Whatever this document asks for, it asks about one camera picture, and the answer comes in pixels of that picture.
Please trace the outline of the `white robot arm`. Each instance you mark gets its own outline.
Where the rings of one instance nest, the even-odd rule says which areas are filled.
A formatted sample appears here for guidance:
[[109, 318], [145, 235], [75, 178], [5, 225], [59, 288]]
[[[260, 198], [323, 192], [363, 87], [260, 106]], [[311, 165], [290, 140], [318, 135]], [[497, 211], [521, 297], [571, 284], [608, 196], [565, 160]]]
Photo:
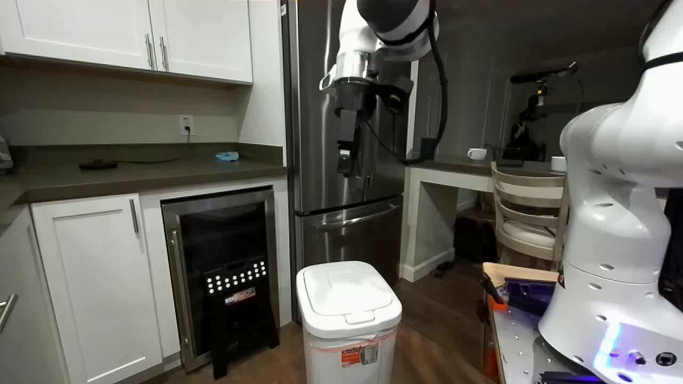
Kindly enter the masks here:
[[660, 294], [673, 238], [657, 194], [683, 186], [683, 0], [647, 34], [634, 94], [559, 137], [570, 223], [543, 340], [607, 384], [683, 384], [683, 313]]

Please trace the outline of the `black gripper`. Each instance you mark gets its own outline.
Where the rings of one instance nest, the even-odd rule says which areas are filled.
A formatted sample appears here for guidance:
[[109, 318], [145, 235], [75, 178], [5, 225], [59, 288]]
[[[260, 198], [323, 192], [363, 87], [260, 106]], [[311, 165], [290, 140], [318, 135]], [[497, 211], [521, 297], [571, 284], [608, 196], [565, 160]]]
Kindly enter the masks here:
[[342, 128], [338, 135], [338, 170], [340, 175], [351, 178], [356, 165], [356, 149], [353, 147], [354, 130], [361, 122], [372, 118], [376, 106], [376, 92], [369, 81], [347, 78], [333, 83], [333, 97], [335, 116], [342, 119]]

